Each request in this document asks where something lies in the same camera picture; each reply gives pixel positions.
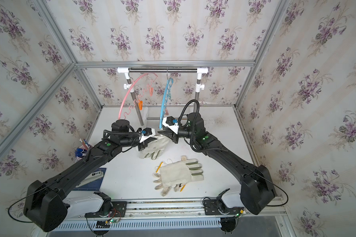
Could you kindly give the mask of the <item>white glove with grey strap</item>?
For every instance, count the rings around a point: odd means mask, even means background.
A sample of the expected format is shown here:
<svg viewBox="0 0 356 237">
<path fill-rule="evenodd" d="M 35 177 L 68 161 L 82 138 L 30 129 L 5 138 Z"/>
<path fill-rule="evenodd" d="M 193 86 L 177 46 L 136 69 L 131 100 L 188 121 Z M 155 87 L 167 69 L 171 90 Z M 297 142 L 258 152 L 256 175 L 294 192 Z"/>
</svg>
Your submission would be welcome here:
<svg viewBox="0 0 356 237">
<path fill-rule="evenodd" d="M 147 143 L 147 146 L 139 152 L 138 157 L 140 159 L 156 160 L 162 155 L 169 142 L 170 139 L 163 135 L 152 137 L 152 140 Z"/>
</svg>

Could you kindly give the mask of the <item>blue wavy hanger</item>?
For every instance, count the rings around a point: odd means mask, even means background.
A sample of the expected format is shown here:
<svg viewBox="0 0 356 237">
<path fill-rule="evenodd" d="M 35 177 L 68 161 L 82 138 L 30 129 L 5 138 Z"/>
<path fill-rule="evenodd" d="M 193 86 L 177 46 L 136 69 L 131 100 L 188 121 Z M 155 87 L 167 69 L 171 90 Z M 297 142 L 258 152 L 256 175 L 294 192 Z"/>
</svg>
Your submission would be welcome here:
<svg viewBox="0 0 356 237">
<path fill-rule="evenodd" d="M 168 114 L 167 112 L 167 103 L 169 100 L 171 100 L 171 88 L 173 86 L 174 79 L 172 77 L 168 78 L 167 84 L 165 87 L 165 91 L 163 94 L 163 100 L 161 104 L 161 110 L 160 110 L 160 119 L 159 119 L 159 128 L 162 129 L 162 120 L 163 118 Z"/>
</svg>

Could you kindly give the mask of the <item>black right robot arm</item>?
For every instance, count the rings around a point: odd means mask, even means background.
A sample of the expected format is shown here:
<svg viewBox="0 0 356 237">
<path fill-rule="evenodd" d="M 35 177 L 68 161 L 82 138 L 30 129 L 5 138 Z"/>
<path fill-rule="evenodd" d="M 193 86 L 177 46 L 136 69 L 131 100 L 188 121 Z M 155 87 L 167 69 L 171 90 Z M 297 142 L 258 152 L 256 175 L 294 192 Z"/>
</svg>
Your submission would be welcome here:
<svg viewBox="0 0 356 237">
<path fill-rule="evenodd" d="M 172 116 L 162 119 L 162 130 L 158 133 L 178 143 L 180 138 L 189 138 L 190 148 L 196 153 L 202 153 L 221 164 L 240 183 L 240 201 L 254 215 L 258 215 L 266 207 L 280 207 L 288 203 L 271 205 L 277 196 L 270 171 L 263 165 L 255 166 L 243 160 L 227 149 L 214 135 L 205 128 L 200 113 L 199 101 L 190 100 L 183 108 L 178 118 Z"/>
</svg>

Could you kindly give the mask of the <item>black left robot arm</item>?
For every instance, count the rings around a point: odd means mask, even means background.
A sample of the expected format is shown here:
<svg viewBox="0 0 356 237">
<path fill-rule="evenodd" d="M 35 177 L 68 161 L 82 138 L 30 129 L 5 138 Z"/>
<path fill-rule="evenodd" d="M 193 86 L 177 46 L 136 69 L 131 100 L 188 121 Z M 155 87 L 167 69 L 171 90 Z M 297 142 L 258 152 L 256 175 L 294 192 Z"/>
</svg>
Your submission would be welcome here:
<svg viewBox="0 0 356 237">
<path fill-rule="evenodd" d="M 50 232 L 64 220 L 91 213 L 107 217 L 113 210 L 111 198 L 100 191 L 85 197 L 67 200 L 68 194 L 99 167 L 113 160 L 123 152 L 137 147 L 142 151 L 148 143 L 156 140 L 153 128 L 134 130 L 130 122 L 119 119 L 111 130 L 104 130 L 102 140 L 91 147 L 86 155 L 65 171 L 40 182 L 34 181 L 27 189 L 23 214 L 28 223 L 37 225 L 44 232 Z"/>
</svg>

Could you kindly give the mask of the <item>pink wavy hanger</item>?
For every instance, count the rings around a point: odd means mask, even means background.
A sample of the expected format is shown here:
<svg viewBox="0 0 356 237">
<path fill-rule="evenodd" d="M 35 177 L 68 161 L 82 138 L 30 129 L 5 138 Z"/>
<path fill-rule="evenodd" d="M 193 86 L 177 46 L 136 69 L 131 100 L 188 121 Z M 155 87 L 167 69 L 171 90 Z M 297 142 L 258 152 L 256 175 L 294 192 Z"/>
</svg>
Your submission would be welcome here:
<svg viewBox="0 0 356 237">
<path fill-rule="evenodd" d="M 132 100 L 132 103 L 129 104 L 128 110 L 123 112 L 123 108 L 125 106 L 128 96 L 132 92 L 135 92 L 135 86 L 138 84 L 139 81 L 142 81 L 143 79 L 149 79 L 149 82 L 146 84 L 146 86 L 141 88 L 141 92 L 139 92 L 135 96 L 135 99 Z M 127 89 L 127 92 L 122 100 L 121 105 L 120 105 L 118 119 L 126 119 L 127 116 L 132 112 L 133 109 L 138 108 L 138 101 L 142 100 L 142 98 L 146 94 L 149 94 L 149 90 L 148 90 L 149 86 L 153 87 L 153 85 L 157 79 L 158 79 L 158 75 L 156 73 L 144 73 L 144 74 L 140 75 L 137 79 L 133 80 L 130 85 L 125 84 L 125 89 Z"/>
</svg>

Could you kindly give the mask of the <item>yellow pencil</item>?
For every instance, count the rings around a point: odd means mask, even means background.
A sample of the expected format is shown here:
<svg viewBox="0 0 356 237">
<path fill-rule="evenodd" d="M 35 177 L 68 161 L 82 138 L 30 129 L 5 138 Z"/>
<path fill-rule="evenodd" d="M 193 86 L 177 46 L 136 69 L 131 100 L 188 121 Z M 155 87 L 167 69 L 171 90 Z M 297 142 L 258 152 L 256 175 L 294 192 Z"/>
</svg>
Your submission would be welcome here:
<svg viewBox="0 0 356 237">
<path fill-rule="evenodd" d="M 160 170 L 160 168 L 161 168 L 161 166 L 164 164 L 164 162 L 161 162 L 160 164 L 159 164 L 159 166 L 157 167 L 157 169 L 156 169 L 156 173 L 158 173 L 158 171 Z"/>
</svg>

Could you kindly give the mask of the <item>orange clothes peg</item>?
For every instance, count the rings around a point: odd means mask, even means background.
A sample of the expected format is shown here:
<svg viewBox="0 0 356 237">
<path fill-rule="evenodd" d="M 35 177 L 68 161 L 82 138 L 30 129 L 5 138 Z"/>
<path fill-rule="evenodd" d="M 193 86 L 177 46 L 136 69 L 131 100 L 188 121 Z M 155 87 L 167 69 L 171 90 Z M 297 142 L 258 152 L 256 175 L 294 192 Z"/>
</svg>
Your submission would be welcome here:
<svg viewBox="0 0 356 237">
<path fill-rule="evenodd" d="M 138 108 L 139 108 L 140 111 L 142 111 L 142 109 L 143 109 L 143 101 L 141 101 L 141 100 L 138 101 Z"/>
</svg>

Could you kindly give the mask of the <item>white and steel drying rack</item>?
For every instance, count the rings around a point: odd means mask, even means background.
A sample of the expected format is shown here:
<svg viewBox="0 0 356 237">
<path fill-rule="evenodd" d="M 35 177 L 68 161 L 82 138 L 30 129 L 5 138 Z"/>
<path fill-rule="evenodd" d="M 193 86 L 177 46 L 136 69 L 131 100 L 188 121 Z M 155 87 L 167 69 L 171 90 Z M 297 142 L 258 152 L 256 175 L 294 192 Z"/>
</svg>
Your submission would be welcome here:
<svg viewBox="0 0 356 237">
<path fill-rule="evenodd" d="M 193 70 L 194 73 L 197 73 L 197 80 L 201 80 L 201 77 L 203 74 L 206 74 L 209 72 L 208 68 L 203 68 L 203 67 L 199 67 L 197 69 L 194 69 Z M 118 114 L 118 119 L 121 119 L 121 117 L 123 116 L 124 118 L 126 118 L 126 115 L 129 115 L 131 112 L 132 112 L 132 109 L 134 109 L 135 107 L 137 107 L 139 109 L 139 102 L 140 102 L 140 98 L 143 97 L 143 95 L 139 94 L 139 97 L 137 99 L 134 99 L 133 100 L 133 105 L 130 105 L 129 106 L 129 112 L 124 112 L 122 113 L 122 109 L 123 109 L 123 106 L 125 104 L 125 101 L 129 95 L 130 92 L 134 92 L 133 88 L 134 86 L 136 85 L 136 83 L 142 79 L 144 76 L 147 76 L 148 74 L 153 74 L 156 79 L 158 78 L 157 74 L 156 73 L 152 73 L 152 72 L 147 72 L 147 73 L 144 73 L 142 74 L 141 76 L 139 76 L 135 81 L 133 81 L 131 84 L 124 84 L 124 89 L 127 89 L 127 93 L 122 101 L 122 104 L 120 106 L 120 111 L 119 111 L 119 114 Z M 151 81 L 151 84 L 147 84 L 147 88 L 148 88 L 148 91 L 150 92 L 150 95 L 152 95 L 152 91 L 153 91 L 153 88 L 151 87 L 152 84 L 155 82 L 155 80 L 152 80 Z M 166 84 L 166 87 L 165 87 L 165 91 L 164 91 L 164 94 L 163 94 L 163 100 L 162 100 L 162 105 L 161 105 L 161 112 L 160 112 L 160 124 L 159 124 L 159 128 L 162 128 L 162 121 L 163 121 L 163 118 L 165 115 L 168 115 L 168 113 L 166 113 L 167 109 L 166 109 L 166 105 L 167 105 L 167 102 L 168 100 L 171 100 L 171 87 L 174 83 L 174 79 L 173 78 L 168 78 L 167 80 L 167 84 Z"/>
</svg>

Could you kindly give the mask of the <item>pink pen cup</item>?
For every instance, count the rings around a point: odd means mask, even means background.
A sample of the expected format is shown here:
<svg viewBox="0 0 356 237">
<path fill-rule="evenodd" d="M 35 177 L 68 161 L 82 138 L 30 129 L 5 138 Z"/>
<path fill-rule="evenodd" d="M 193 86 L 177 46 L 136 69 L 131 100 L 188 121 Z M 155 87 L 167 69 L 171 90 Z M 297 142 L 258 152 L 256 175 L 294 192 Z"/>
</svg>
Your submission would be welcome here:
<svg viewBox="0 0 356 237">
<path fill-rule="evenodd" d="M 91 144 L 82 145 L 75 149 L 75 157 L 78 161 L 82 160 L 87 156 L 88 150 L 92 148 Z"/>
</svg>

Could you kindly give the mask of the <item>blue book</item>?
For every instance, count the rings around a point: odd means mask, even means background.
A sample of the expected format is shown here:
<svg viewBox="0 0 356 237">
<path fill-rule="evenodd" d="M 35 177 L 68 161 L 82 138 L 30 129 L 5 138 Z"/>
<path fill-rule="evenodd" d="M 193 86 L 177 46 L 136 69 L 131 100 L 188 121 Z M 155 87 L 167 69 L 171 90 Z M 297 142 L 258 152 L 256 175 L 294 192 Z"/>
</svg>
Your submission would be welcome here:
<svg viewBox="0 0 356 237">
<path fill-rule="evenodd" d="M 99 191 L 104 180 L 106 168 L 98 168 L 79 183 L 73 191 Z"/>
</svg>

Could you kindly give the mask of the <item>small circuit board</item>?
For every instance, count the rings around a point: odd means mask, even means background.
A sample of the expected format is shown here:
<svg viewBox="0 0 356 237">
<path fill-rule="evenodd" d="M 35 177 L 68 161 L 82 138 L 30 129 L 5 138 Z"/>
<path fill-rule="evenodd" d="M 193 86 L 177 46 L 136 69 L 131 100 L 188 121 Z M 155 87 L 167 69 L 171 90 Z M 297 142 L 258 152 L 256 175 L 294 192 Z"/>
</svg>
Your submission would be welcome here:
<svg viewBox="0 0 356 237">
<path fill-rule="evenodd" d="M 118 219 L 111 219 L 111 220 L 107 220 L 107 221 L 97 221 L 95 223 L 95 228 L 96 229 L 110 229 L 112 226 L 115 225 L 115 223 L 120 222 L 120 218 Z"/>
</svg>

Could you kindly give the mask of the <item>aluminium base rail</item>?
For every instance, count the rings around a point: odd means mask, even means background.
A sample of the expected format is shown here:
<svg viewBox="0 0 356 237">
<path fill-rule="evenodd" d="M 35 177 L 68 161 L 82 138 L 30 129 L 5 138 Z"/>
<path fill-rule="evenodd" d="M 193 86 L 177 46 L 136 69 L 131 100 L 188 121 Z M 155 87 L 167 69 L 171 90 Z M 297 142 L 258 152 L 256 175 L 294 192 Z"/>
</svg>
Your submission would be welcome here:
<svg viewBox="0 0 356 237">
<path fill-rule="evenodd" d="M 125 216 L 121 220 L 137 219 L 172 219 L 172 218 L 210 218 L 232 217 L 233 215 L 206 216 L 202 203 L 203 198 L 143 198 L 143 199 L 113 199 L 126 201 Z M 241 217 L 281 216 L 288 217 L 284 207 L 266 207 L 258 215 L 253 215 L 245 209 Z"/>
</svg>

